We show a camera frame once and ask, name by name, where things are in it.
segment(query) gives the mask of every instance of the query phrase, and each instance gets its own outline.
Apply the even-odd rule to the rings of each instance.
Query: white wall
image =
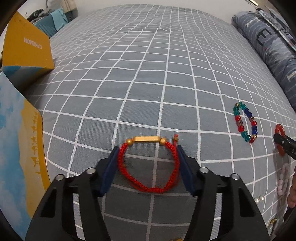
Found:
[[[29,17],[34,11],[38,9],[45,9],[45,0],[27,0],[19,9],[18,12],[24,16],[25,18]],[[6,29],[3,31],[3,33],[0,36],[0,52],[3,50],[3,43],[4,43],[4,37],[6,33]]]
[[[228,23],[231,23],[232,16],[240,11],[255,10],[245,0],[75,0],[75,3],[78,16],[96,9],[122,4],[155,4],[201,10]]]

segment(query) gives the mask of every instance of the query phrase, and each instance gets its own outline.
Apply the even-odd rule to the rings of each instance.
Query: cardboard box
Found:
[[[22,91],[53,69],[48,36],[16,12],[7,26],[1,70]]]
[[[25,240],[31,219],[50,185],[42,117],[3,72],[0,104],[0,209]]]

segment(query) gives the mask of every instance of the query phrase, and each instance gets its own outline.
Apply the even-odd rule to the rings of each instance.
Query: human hand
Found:
[[[294,208],[296,206],[296,173],[293,175],[292,186],[290,188],[290,194],[287,198],[287,204],[290,208]]]

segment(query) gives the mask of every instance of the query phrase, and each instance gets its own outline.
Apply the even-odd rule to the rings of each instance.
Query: gold bead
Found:
[[[167,142],[166,138],[161,138],[159,141],[159,145],[164,146],[166,144],[166,142]]]
[[[128,144],[128,146],[132,146],[133,145],[133,140],[132,139],[126,139],[126,144]]]

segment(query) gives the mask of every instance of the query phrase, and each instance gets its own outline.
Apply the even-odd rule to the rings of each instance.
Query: gray plaid bedsheet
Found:
[[[155,5],[123,5],[89,13],[52,39],[56,68],[26,92],[43,116],[44,149],[51,180],[78,175],[109,155],[126,138],[160,135],[188,156],[228,176],[238,173],[268,224],[281,218],[286,195],[276,184],[283,163],[273,142],[281,123],[296,134],[295,112],[266,65],[236,29],[207,13]],[[258,123],[258,138],[246,143],[233,106],[244,102]],[[250,132],[245,116],[243,122]],[[163,186],[171,154],[158,144],[133,145],[128,171],[148,186]],[[169,241],[184,237],[196,198],[182,181],[165,194],[133,189],[120,173],[99,200],[113,241]],[[77,232],[83,237],[79,202]],[[221,195],[212,238],[217,236]]]

